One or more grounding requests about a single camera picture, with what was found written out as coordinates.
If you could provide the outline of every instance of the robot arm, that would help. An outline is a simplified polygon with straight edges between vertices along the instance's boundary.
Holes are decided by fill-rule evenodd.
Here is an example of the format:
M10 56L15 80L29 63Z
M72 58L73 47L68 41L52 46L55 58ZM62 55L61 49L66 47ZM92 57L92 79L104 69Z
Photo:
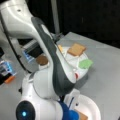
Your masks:
M69 93L76 83L75 74L54 44L44 23L39 18L32 16L25 0L8 0L1 4L0 9L7 31L11 37L34 38L46 54L50 63L47 72L51 74L49 74L49 79L46 80L46 83L51 82L53 84L49 88L53 87L58 96ZM37 76L34 79L34 88L39 94L39 86L42 80L36 78Z
M49 111L47 113L48 119L56 119L55 111L61 111L61 108L58 103L51 101L51 99L54 96L63 96L72 91L76 83L73 68L67 63L58 47L54 44L52 36L44 23L29 12L25 0L7 0L1 4L0 12L10 37L37 40L49 60L47 69L37 71L24 78L22 102L17 109L18 118L19 110L21 111L24 108L25 111L32 110L32 114L37 114L35 120L44 119L46 118L44 109L47 107ZM39 112L38 106L41 108L41 117L37 113Z

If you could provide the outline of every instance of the black background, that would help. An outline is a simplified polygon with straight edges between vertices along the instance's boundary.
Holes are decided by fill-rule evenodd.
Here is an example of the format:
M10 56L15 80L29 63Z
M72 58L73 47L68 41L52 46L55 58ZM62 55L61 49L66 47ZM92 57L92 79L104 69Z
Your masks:
M57 0L60 28L120 48L120 0ZM31 12L54 32L50 0L30 0Z

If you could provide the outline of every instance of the blue light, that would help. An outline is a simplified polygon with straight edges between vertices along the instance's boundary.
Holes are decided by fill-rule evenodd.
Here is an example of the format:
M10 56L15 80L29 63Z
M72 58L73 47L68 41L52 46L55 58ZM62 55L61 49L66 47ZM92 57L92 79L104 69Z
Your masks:
M23 116L23 117L26 117L26 116L27 116L27 113L26 113L26 112L22 112L22 116Z

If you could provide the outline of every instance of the metal part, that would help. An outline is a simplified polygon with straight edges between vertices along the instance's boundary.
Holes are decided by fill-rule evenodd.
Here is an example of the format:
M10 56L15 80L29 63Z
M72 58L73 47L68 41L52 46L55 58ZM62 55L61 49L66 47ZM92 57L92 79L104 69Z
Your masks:
M60 34L60 25L59 25L59 17L58 17L58 9L57 9L57 1L51 0L52 11L53 11L53 20L56 35Z

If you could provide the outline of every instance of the gray surface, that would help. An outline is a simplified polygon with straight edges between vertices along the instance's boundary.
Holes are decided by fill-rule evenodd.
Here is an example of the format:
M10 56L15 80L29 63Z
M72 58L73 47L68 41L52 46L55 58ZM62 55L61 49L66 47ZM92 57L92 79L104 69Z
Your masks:
M79 88L81 94L96 102L100 108L102 120L118 120L120 115L120 50L73 33L69 33L59 43L70 46L74 42L85 45L86 54L94 62L89 70L88 79ZM0 86L0 120L16 120L15 109L21 96L17 91L24 76L21 70L11 84Z
M81 94L98 105L102 120L118 120L120 116L120 49L69 33L59 44L78 42L87 47L86 54L94 62Z

